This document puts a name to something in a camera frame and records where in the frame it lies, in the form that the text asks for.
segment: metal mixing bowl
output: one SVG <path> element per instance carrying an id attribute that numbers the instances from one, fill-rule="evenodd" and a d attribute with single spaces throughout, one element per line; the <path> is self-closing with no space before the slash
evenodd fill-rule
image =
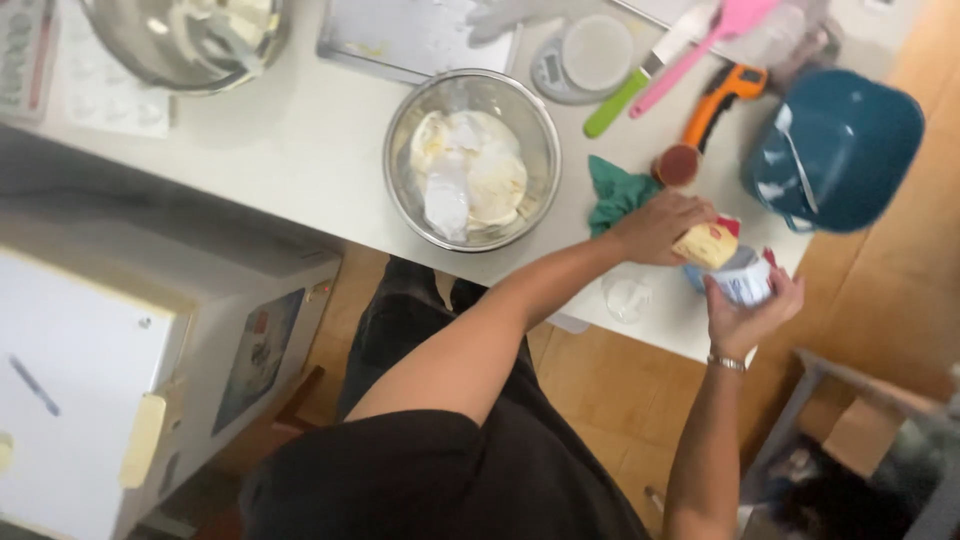
<path id="1" fill-rule="evenodd" d="M 447 240 L 423 217 L 423 194 L 410 168 L 410 139 L 428 113 L 480 110 L 500 119 L 520 141 L 529 180 L 519 217 L 510 225 Z M 543 219 L 560 187 L 560 136 L 543 102 L 517 81 L 483 69 L 459 69 L 418 86 L 396 111 L 383 150 L 387 190 L 403 220 L 430 242 L 457 252 L 480 253 L 506 246 L 533 230 Z"/>
<path id="2" fill-rule="evenodd" d="M 84 0 L 84 10 L 104 46 L 141 81 L 209 95 L 252 80 L 273 62 L 286 38 L 285 4 Z M 203 12 L 216 12 L 218 18 L 198 14 Z"/>

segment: knife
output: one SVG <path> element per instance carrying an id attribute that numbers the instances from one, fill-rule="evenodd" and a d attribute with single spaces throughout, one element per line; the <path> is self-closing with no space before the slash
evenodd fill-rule
<path id="1" fill-rule="evenodd" d="M 693 39 L 710 26 L 716 13 L 716 3 L 703 2 L 687 10 L 677 24 L 660 38 L 640 67 L 630 74 L 627 81 L 600 105 L 584 124 L 584 133 L 589 138 L 602 135 L 613 120 L 627 108 L 634 96 L 650 84 L 650 81 L 665 65 L 675 60 Z"/>

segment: green handle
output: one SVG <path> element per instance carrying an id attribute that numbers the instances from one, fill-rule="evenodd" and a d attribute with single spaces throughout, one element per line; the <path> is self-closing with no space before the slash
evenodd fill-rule
<path id="1" fill-rule="evenodd" d="M 597 109 L 597 112 L 587 119 L 587 123 L 584 124 L 584 133 L 590 138 L 602 135 L 613 123 L 613 120 L 627 108 L 634 96 L 649 84 L 650 77 L 642 69 L 631 73 L 630 78 L 623 86 L 614 95 L 607 98 L 600 109 Z"/>

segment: cloth towel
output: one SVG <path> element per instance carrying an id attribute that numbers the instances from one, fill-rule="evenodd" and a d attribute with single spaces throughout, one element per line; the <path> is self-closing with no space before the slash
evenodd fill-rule
<path id="1" fill-rule="evenodd" d="M 590 156 L 588 164 L 598 199 L 588 220 L 591 237 L 605 233 L 662 189 L 650 175 L 630 174 L 602 158 Z"/>

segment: butter block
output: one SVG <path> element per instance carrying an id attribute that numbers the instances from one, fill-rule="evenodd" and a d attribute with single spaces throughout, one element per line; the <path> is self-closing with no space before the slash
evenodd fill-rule
<path id="1" fill-rule="evenodd" d="M 736 236 L 723 225 L 702 223 L 677 240 L 673 253 L 694 264 L 717 270 L 733 257 L 738 244 Z"/>

